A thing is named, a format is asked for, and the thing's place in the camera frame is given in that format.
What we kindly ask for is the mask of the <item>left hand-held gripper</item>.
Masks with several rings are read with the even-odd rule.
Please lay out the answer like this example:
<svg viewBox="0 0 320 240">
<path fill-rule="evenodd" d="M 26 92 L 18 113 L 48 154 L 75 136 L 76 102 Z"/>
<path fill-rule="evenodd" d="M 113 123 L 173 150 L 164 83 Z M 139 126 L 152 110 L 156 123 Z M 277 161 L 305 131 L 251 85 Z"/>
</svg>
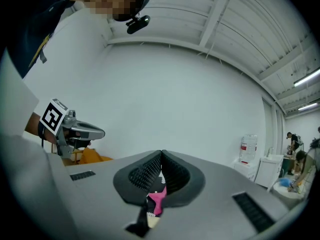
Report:
<svg viewBox="0 0 320 240">
<path fill-rule="evenodd" d="M 80 140 L 99 140 L 105 136 L 103 129 L 87 122 L 76 121 L 76 112 L 69 110 L 57 98 L 50 100 L 40 122 L 53 134 L 57 154 L 63 159 L 69 159 L 75 149 L 68 143 L 65 131 L 69 132 L 70 138 Z"/>
</svg>

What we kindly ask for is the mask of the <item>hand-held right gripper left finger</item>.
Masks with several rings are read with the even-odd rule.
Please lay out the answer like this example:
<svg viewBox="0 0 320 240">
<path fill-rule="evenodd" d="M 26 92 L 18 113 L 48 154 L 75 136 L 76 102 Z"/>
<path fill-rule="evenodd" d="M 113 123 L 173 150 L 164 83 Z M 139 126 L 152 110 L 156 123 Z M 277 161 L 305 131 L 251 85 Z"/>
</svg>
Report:
<svg viewBox="0 0 320 240">
<path fill-rule="evenodd" d="M 66 166 L 66 193 L 79 240 L 163 240 L 163 230 L 150 229 L 146 215 L 148 191 L 129 179 L 146 165 L 160 174 L 161 151 L 84 165 Z"/>
</svg>

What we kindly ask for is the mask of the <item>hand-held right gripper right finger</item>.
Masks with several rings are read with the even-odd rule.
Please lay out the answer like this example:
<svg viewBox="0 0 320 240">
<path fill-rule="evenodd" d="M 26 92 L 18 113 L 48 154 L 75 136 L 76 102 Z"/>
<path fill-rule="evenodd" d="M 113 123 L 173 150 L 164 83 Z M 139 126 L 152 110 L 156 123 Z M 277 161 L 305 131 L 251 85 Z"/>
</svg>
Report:
<svg viewBox="0 0 320 240">
<path fill-rule="evenodd" d="M 240 193 L 247 193 L 274 222 L 289 212 L 278 198 L 228 166 L 172 154 L 200 169 L 205 185 L 189 205 L 165 208 L 150 230 L 149 240 L 244 240 L 255 236 L 256 229 L 233 199 Z"/>
</svg>

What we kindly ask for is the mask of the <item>cream cloth garment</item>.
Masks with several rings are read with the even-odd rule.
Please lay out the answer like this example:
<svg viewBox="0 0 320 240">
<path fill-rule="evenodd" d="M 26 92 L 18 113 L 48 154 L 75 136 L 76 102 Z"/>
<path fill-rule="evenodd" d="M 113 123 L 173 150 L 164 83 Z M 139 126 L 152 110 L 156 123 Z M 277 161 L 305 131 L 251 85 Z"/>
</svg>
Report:
<svg viewBox="0 0 320 240">
<path fill-rule="evenodd" d="M 147 225 L 149 228 L 153 229 L 157 223 L 160 221 L 160 217 L 156 216 L 155 214 L 151 212 L 147 212 Z"/>
</svg>

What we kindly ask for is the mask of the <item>person's left forearm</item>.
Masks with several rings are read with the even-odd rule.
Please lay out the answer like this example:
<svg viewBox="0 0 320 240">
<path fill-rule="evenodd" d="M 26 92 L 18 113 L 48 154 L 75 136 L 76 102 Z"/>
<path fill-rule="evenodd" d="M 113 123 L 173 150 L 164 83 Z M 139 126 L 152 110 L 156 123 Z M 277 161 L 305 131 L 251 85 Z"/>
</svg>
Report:
<svg viewBox="0 0 320 240">
<path fill-rule="evenodd" d="M 41 136 L 43 134 L 44 126 L 40 122 L 40 118 L 41 117 L 38 114 L 33 112 L 24 130 L 34 136 Z"/>
</svg>

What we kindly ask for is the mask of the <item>person's left hand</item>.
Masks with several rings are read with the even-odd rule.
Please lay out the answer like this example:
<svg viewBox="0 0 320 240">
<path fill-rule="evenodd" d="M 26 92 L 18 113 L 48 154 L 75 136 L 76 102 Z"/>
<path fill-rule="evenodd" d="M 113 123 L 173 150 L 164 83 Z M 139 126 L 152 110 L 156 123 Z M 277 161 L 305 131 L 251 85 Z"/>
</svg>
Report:
<svg viewBox="0 0 320 240">
<path fill-rule="evenodd" d="M 43 141 L 48 141 L 54 145 L 57 144 L 57 139 L 55 135 L 52 132 L 50 132 L 40 121 L 38 122 L 36 133 Z"/>
</svg>

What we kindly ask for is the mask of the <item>orange square cushion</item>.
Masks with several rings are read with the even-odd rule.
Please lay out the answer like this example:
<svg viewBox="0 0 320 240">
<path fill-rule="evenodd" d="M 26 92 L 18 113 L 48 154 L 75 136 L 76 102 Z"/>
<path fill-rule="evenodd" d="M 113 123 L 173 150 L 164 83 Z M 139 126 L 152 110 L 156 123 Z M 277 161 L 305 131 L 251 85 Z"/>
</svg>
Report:
<svg viewBox="0 0 320 240">
<path fill-rule="evenodd" d="M 107 156 L 100 155 L 94 148 L 88 148 L 82 150 L 82 156 L 77 165 L 93 164 L 112 161 L 113 159 Z"/>
</svg>

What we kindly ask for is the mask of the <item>white water dispenser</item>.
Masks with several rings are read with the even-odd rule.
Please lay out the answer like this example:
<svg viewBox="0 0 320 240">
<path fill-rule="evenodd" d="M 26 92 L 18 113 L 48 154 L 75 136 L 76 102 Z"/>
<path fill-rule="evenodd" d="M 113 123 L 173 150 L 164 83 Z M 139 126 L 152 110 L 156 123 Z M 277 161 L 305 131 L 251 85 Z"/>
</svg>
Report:
<svg viewBox="0 0 320 240">
<path fill-rule="evenodd" d="M 259 165 L 259 162 L 247 162 L 240 160 L 234 163 L 233 168 L 247 179 L 254 182 L 258 173 Z"/>
</svg>

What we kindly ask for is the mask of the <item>pink star pillow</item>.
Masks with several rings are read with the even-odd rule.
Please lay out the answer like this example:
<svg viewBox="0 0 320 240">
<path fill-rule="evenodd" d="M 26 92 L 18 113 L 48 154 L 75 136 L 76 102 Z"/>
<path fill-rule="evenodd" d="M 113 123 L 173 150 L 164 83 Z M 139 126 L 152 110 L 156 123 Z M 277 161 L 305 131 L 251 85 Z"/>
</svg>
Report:
<svg viewBox="0 0 320 240">
<path fill-rule="evenodd" d="M 165 186 L 161 192 L 149 193 L 147 201 L 147 215 L 150 217 L 160 217 L 163 213 L 162 201 L 167 196 L 167 187 Z"/>
</svg>

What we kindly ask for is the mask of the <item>white cabinet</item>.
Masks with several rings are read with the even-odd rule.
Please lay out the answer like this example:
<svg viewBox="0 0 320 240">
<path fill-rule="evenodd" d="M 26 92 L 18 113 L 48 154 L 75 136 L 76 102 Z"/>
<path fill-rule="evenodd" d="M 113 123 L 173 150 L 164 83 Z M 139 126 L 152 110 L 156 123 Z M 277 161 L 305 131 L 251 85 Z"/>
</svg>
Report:
<svg viewBox="0 0 320 240">
<path fill-rule="evenodd" d="M 279 178 L 284 156 L 282 154 L 267 154 L 260 159 L 254 182 L 269 191 Z"/>
</svg>

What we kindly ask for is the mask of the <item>clear water bottle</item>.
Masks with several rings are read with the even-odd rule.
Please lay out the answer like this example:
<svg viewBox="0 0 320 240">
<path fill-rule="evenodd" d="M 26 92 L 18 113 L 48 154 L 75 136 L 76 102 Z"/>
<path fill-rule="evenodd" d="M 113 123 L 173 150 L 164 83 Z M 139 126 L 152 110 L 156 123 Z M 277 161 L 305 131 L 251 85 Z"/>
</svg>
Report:
<svg viewBox="0 0 320 240">
<path fill-rule="evenodd" d="M 241 139 L 239 160 L 242 163 L 251 163 L 256 156 L 258 136 L 247 134 Z"/>
</svg>

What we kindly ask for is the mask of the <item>white pet bed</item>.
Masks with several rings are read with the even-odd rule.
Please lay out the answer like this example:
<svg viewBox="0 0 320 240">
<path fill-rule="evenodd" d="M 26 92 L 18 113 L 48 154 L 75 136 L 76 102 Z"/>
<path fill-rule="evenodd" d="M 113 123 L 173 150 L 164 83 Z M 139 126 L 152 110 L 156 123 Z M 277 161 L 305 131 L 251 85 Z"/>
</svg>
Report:
<svg viewBox="0 0 320 240">
<path fill-rule="evenodd" d="M 297 187 L 297 191 L 289 191 L 292 180 L 280 178 L 272 186 L 270 192 L 278 198 L 289 210 L 302 203 L 310 192 L 310 185 L 302 183 Z"/>
</svg>

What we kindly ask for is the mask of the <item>person's black shirt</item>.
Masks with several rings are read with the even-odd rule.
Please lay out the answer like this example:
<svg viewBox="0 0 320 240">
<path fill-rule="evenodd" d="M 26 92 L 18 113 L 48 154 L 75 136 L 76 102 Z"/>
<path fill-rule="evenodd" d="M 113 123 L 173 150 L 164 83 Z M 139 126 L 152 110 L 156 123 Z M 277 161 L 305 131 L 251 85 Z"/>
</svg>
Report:
<svg viewBox="0 0 320 240">
<path fill-rule="evenodd" d="M 8 16 L 6 46 L 22 78 L 37 62 L 65 9 L 73 5 L 71 0 L 13 0 L 12 7 L 20 12 Z"/>
</svg>

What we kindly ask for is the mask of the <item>long ceiling light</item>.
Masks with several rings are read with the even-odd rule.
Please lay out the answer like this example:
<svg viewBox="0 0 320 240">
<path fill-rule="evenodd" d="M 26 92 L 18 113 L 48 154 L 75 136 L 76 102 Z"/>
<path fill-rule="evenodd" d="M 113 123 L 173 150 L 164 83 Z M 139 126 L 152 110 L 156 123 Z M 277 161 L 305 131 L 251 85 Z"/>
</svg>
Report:
<svg viewBox="0 0 320 240">
<path fill-rule="evenodd" d="M 310 74 L 304 76 L 303 78 L 295 81 L 293 83 L 293 85 L 294 85 L 294 87 L 300 86 L 300 85 L 308 82 L 309 80 L 312 80 L 312 79 L 318 77 L 319 75 L 320 75 L 320 68 L 314 70 L 313 72 L 311 72 Z"/>
<path fill-rule="evenodd" d="M 317 103 L 317 102 L 315 102 L 315 103 L 312 103 L 312 104 L 309 104 L 309 105 L 306 105 L 306 106 L 300 107 L 300 108 L 298 109 L 298 111 L 299 111 L 299 112 L 301 112 L 301 111 L 305 111 L 305 110 L 313 109 L 313 108 L 315 108 L 315 107 L 317 107 L 317 106 L 318 106 L 318 103 Z"/>
</svg>

